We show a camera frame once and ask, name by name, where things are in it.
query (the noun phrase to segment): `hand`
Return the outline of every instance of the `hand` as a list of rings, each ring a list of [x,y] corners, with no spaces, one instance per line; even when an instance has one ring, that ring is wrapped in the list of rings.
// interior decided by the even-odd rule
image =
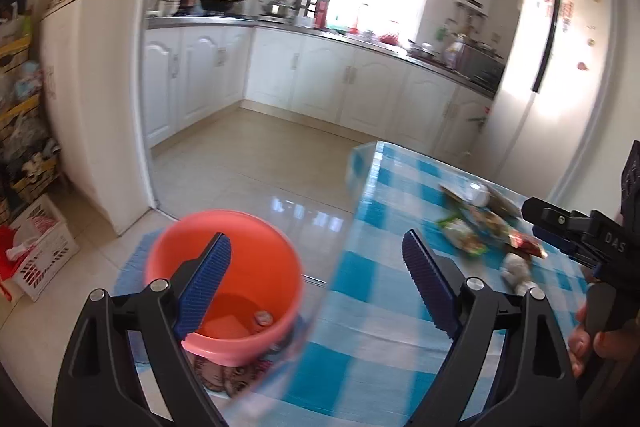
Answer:
[[[569,335],[569,359],[574,377],[579,377],[584,371],[584,356],[589,352],[591,337],[584,331],[584,320],[587,305],[584,304],[575,314],[578,324]],[[593,339],[593,350],[603,359],[630,360],[640,346],[640,334],[634,330],[600,331]]]

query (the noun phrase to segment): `metal screw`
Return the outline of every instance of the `metal screw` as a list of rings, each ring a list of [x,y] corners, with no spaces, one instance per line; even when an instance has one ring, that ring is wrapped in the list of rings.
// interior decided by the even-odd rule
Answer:
[[[542,299],[545,298],[545,293],[538,287],[533,287],[532,289],[529,290],[531,293],[531,296],[536,300],[536,301],[542,301]]]
[[[484,288],[484,283],[481,279],[478,279],[478,277],[469,277],[469,279],[466,280],[466,285],[472,290],[481,290]]]
[[[89,293],[89,298],[94,302],[99,301],[103,297],[104,297],[104,290],[101,288],[95,289],[94,291]]]
[[[166,290],[169,286],[169,283],[166,279],[156,279],[151,283],[151,290],[154,292],[161,292],[162,290]]]

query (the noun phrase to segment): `kettle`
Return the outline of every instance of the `kettle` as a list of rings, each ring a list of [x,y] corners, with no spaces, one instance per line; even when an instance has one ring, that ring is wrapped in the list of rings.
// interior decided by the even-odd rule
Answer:
[[[262,5],[262,12],[270,17],[287,17],[289,15],[289,5],[286,0],[270,0]]]

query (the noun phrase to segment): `refrigerator handle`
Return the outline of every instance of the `refrigerator handle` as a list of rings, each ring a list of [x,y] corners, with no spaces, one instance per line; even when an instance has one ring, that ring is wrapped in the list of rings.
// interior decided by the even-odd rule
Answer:
[[[549,27],[549,35],[546,36],[545,52],[542,55],[542,60],[540,61],[540,68],[538,69],[536,79],[533,81],[533,86],[531,86],[531,90],[533,92],[538,92],[540,90],[542,78],[546,73],[546,66],[548,65],[549,57],[551,56],[551,49],[554,47],[554,39],[556,38],[556,26],[558,26],[558,14],[560,13],[561,4],[562,0],[554,0],[554,11],[551,14],[551,26]]]

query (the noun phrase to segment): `table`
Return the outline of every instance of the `table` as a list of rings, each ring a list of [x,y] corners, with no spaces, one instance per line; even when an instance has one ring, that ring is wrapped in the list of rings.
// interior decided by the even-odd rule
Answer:
[[[464,176],[432,158],[386,142],[354,149],[348,185],[360,194],[334,277],[300,355],[252,393],[224,410],[229,424],[359,427],[402,426],[429,388],[450,346],[418,295],[401,254],[402,235],[419,230],[431,248],[453,259],[465,276],[508,291],[497,248],[468,257],[442,235],[446,217],[441,181]],[[518,206],[525,198],[492,184]],[[521,221],[518,227],[530,232]],[[575,326],[586,282],[579,265],[551,245],[534,259],[532,278],[545,291],[562,334]],[[494,332],[465,416],[479,412],[491,386],[504,334]]]

